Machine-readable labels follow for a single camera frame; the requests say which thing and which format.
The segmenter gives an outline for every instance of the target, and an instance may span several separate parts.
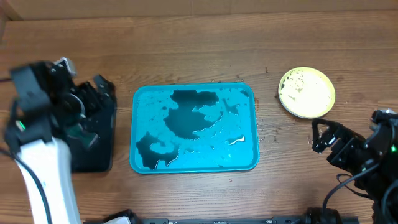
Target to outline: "cable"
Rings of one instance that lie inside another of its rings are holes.
[[[338,189],[344,187],[345,185],[347,185],[347,184],[350,183],[351,181],[356,180],[356,179],[358,179],[358,178],[360,178],[360,177],[362,177],[362,176],[364,176],[364,175],[370,173],[371,171],[373,171],[374,169],[376,169],[376,168],[378,168],[378,167],[379,167],[379,164],[376,164],[376,165],[370,167],[369,169],[367,169],[367,170],[365,170],[365,171],[363,171],[363,172],[360,172],[360,173],[356,174],[355,176],[353,176],[353,177],[351,177],[351,178],[349,178],[349,179],[346,179],[344,182],[342,182],[341,184],[339,184],[339,185],[337,185],[335,188],[333,188],[333,189],[328,193],[328,195],[326,195],[325,199],[323,200],[322,213],[323,213],[323,214],[326,214],[326,206],[328,205],[328,201],[329,201],[330,197],[331,197],[334,193],[336,193],[336,191],[337,191]]]
[[[352,177],[352,176],[349,175],[349,174],[337,174],[336,179],[337,179],[337,181],[340,182],[340,183],[341,183],[340,177],[342,177],[342,176]],[[350,190],[352,193],[354,193],[354,194],[356,194],[356,195],[358,195],[358,196],[361,196],[361,197],[364,197],[364,198],[367,198],[367,199],[371,199],[370,196],[369,196],[368,194],[359,193],[359,192],[357,192],[357,191],[351,189],[351,188],[348,187],[347,185],[345,185],[345,187],[346,187],[348,190]]]
[[[12,81],[11,78],[0,78],[0,83]]]
[[[25,170],[33,178],[33,181],[35,182],[37,189],[40,192],[40,196],[42,197],[42,200],[43,200],[45,215],[47,216],[47,221],[49,224],[52,224],[49,202],[47,201],[47,197],[45,196],[45,192],[44,192],[42,184],[40,183],[39,178],[37,178],[37,176],[33,172],[33,170],[25,162],[23,162],[17,155],[11,154],[9,151],[2,149],[2,148],[0,148],[0,154],[4,154],[5,156],[8,156],[11,159],[16,160],[23,168],[25,168]]]
[[[398,180],[395,180],[384,192],[383,198],[381,199],[381,212],[383,215],[386,214],[386,203],[388,195],[391,193],[391,190],[398,187]]]

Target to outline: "black mount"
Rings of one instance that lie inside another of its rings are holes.
[[[112,166],[116,97],[101,75],[78,86],[72,61],[36,62],[11,70],[18,92],[5,140],[17,154],[24,144],[59,138],[72,154],[72,172],[103,172]]]
[[[111,215],[100,222],[83,222],[83,224],[104,224],[117,217],[128,217],[131,224],[359,224],[357,217],[340,218],[336,210],[328,210],[329,216],[321,216],[320,208],[309,208],[301,216],[277,216],[262,219],[216,219],[216,220],[169,220],[167,218],[147,218],[140,220],[131,210]]]

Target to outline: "plastic tray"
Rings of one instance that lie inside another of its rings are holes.
[[[132,101],[130,165],[140,174],[250,170],[256,124],[244,83],[144,86]]]

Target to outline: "green light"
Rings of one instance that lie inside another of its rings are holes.
[[[22,122],[19,122],[19,124],[21,125],[21,127],[22,127],[24,130],[26,130],[25,125],[22,124]]]

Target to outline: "wood grain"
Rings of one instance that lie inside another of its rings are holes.
[[[0,77],[21,63],[66,56],[79,72],[76,82],[100,73],[117,86],[113,168],[73,175],[82,219],[126,208],[142,218],[301,214],[322,204],[341,171],[327,163],[328,153],[310,149],[310,121],[288,114],[275,98],[279,80],[298,66],[323,71],[336,90],[325,118],[367,136],[375,108],[398,111],[397,21],[398,11],[14,21],[0,47]],[[238,75],[254,90],[264,138],[255,169],[176,175],[131,169],[131,101],[140,86],[233,82]],[[1,123],[15,94],[11,83],[1,84]],[[32,223],[19,169],[0,157],[0,170],[0,223]],[[331,208],[363,223],[371,222],[371,204],[346,189],[330,200]]]
[[[8,17],[4,13],[3,5],[0,2],[0,37],[2,37],[2,34],[4,33],[7,21]]]
[[[398,9],[396,0],[2,0],[12,20]]]

